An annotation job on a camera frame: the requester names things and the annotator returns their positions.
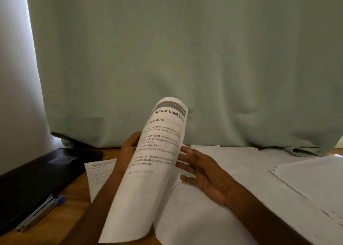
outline light green fabric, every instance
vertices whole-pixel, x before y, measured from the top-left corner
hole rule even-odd
[[[51,132],[120,146],[171,96],[186,144],[324,155],[343,135],[343,0],[28,4]]]

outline blue pen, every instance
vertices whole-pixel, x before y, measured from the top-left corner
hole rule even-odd
[[[36,211],[34,211],[17,227],[18,232],[23,233],[27,231],[38,221],[48,215],[53,209],[60,206],[65,201],[66,197],[64,195],[61,195],[57,199],[52,198],[52,196],[50,195],[48,199]]]

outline black object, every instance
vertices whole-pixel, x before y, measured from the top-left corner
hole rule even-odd
[[[0,176],[0,235],[14,229],[49,195],[57,195],[99,161],[101,151],[59,148]]]

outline forearm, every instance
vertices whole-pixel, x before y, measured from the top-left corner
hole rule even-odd
[[[234,179],[231,181],[226,206],[260,245],[310,244],[242,185]]]
[[[70,233],[67,234],[61,245],[98,244],[107,214],[124,173],[125,171],[115,166],[113,173],[101,188],[93,203],[84,212]]]

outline wooden desk surface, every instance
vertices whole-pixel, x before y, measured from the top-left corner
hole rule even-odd
[[[103,160],[117,158],[119,148],[103,149]],[[329,154],[343,155],[343,148],[335,149]],[[67,201],[45,216],[35,226],[23,234],[16,230],[0,236],[1,245],[55,245],[59,244],[75,223],[91,204],[87,174],[83,173],[74,182],[67,186],[61,195],[67,197]],[[153,228],[149,234],[138,240],[125,245],[161,245],[156,239]]]

